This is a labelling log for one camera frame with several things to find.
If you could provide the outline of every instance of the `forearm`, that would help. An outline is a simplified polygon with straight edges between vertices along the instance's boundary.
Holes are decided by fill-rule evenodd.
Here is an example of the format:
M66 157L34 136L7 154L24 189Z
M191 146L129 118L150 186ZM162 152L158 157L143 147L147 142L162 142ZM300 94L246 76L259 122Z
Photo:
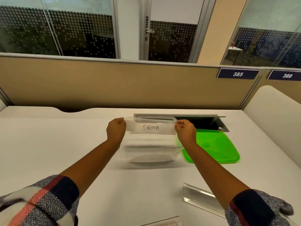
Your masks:
M224 209L237 194L250 189L197 144L191 144L185 149Z
M118 143L106 140L60 173L60 175L69 177L77 185L79 197L81 197L104 169L118 148Z

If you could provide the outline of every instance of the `door frame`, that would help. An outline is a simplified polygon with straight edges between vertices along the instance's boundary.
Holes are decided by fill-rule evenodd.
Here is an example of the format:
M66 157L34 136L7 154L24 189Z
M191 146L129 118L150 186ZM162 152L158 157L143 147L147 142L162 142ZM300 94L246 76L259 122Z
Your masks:
M194 41L192 44L189 63L197 63L202 49L202 45L205 40L205 35L208 29L209 21L213 12L213 8L216 0L204 0L200 18L198 21L198 27L195 33ZM139 60L148 60L149 39L150 34L146 33L146 29L151 29L151 2L152 0L141 0L140 11L140 36L139 36Z

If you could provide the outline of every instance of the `glass wall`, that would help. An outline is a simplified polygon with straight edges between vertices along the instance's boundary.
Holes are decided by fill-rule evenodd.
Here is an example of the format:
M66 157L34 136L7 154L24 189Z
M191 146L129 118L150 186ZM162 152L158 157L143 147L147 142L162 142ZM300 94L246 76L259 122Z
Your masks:
M301 0L248 0L224 65L301 68Z
M0 52L116 58L111 0L0 0Z

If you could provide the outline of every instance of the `beige partition panel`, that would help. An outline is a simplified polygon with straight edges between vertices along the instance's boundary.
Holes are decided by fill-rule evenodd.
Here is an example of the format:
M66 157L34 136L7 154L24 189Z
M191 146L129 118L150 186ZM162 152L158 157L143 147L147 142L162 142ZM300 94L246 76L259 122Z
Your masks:
M0 86L21 106L238 109L255 80L219 68L0 57Z
M256 94L257 90L262 86L272 86L275 89L279 90L283 94L287 95L288 97L292 98L296 102L301 104L301 81L288 81L288 80L271 80L267 79L269 74L271 73L271 70L263 70L262 71L263 76L259 80L258 84L246 100L246 102L243 104L241 109L245 109L247 104L250 102L250 100L253 98L253 96Z

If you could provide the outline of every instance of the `number sign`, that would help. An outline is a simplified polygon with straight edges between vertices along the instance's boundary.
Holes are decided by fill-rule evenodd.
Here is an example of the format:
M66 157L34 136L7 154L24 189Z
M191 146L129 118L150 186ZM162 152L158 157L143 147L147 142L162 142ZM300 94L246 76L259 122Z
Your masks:
M273 80L288 80L288 81L301 81L301 72L286 71L286 70L273 70L268 79Z
M221 68L218 78L238 78L238 79L254 79L259 70L245 70L245 69L226 69Z

